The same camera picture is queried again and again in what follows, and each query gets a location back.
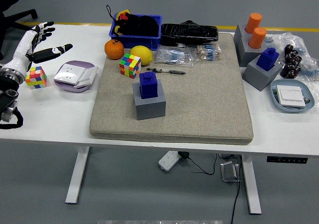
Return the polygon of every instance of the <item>office chair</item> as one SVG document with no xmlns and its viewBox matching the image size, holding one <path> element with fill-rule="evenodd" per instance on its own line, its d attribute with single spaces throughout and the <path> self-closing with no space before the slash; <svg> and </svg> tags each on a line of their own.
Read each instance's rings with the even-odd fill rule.
<svg viewBox="0 0 319 224">
<path fill-rule="evenodd" d="M 16 21 L 28 15 L 31 15 L 33 19 L 36 19 L 38 17 L 35 9 L 31 9 L 28 11 L 20 12 L 18 14 L 5 17 L 3 12 L 8 10 L 13 4 L 17 3 L 18 1 L 19 0 L 0 0 L 0 60 L 3 59 L 3 55 L 1 54 L 1 48 L 6 30 L 12 27 L 28 31 L 31 29 L 31 27 L 22 25 L 20 23 L 17 23 Z"/>
</svg>

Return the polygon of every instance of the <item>gray cushion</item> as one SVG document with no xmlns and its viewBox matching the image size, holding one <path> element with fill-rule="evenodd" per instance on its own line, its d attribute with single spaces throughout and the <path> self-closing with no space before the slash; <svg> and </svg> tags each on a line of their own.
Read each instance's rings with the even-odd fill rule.
<svg viewBox="0 0 319 224">
<path fill-rule="evenodd" d="M 131 79 L 120 74 L 119 60 L 106 58 L 95 99 L 90 133 L 95 138 L 245 145 L 253 129 L 231 34 L 220 33 L 221 60 L 193 67 L 152 64 L 186 71 L 157 73 L 166 96 L 166 116 L 137 120 Z"/>
</svg>

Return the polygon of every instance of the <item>robotic hand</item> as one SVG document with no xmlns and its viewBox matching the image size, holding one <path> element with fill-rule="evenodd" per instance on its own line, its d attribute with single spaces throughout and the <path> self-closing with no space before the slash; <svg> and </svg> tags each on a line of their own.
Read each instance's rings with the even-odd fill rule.
<svg viewBox="0 0 319 224">
<path fill-rule="evenodd" d="M 52 35 L 55 28 L 48 26 L 53 24 L 53 21 L 44 22 L 27 31 L 16 48 L 13 59 L 0 67 L 0 121 L 9 122 L 13 114 L 18 117 L 17 124 L 0 124 L 2 129 L 17 128 L 23 124 L 23 118 L 16 107 L 17 90 L 24 82 L 32 62 L 52 60 L 72 48 L 71 44 L 66 44 L 34 53 L 37 44 Z"/>
</svg>

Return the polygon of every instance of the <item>pen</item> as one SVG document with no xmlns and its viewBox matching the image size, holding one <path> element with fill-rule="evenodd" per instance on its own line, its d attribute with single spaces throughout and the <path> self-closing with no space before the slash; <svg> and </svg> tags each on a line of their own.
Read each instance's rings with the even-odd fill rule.
<svg viewBox="0 0 319 224">
<path fill-rule="evenodd" d="M 154 71 L 156 73 L 171 73 L 175 75 L 185 75 L 186 72 L 184 71 L 175 71 L 175 70 L 168 70 L 168 69 L 156 69 L 156 68 L 147 68 L 148 71 Z"/>
</svg>

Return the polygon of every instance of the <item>white table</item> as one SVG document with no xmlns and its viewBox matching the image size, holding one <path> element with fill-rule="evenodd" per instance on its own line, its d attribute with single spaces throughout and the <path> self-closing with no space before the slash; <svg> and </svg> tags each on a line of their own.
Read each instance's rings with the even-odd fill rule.
<svg viewBox="0 0 319 224">
<path fill-rule="evenodd" d="M 94 139 L 89 133 L 89 122 L 99 86 L 106 55 L 104 44 L 110 39 L 108 26 L 55 25 L 56 30 L 36 50 L 67 43 L 73 48 L 61 57 L 33 64 L 42 66 L 48 87 L 31 90 L 23 83 L 18 92 L 18 108 L 24 125 L 18 129 L 0 130 L 0 142 L 72 145 L 78 157 L 72 175 L 66 203 L 76 203 L 89 147 L 144 147 L 166 150 L 211 151 L 243 155 L 243 168 L 250 213 L 261 214 L 251 155 L 319 156 L 317 125 L 319 115 L 282 113 L 272 103 L 268 89 L 262 92 L 244 82 L 251 112 L 254 139 L 248 145 L 204 143 L 154 143 Z M 93 85 L 83 93 L 59 89 L 53 78 L 67 61 L 86 61 L 99 67 Z"/>
</svg>

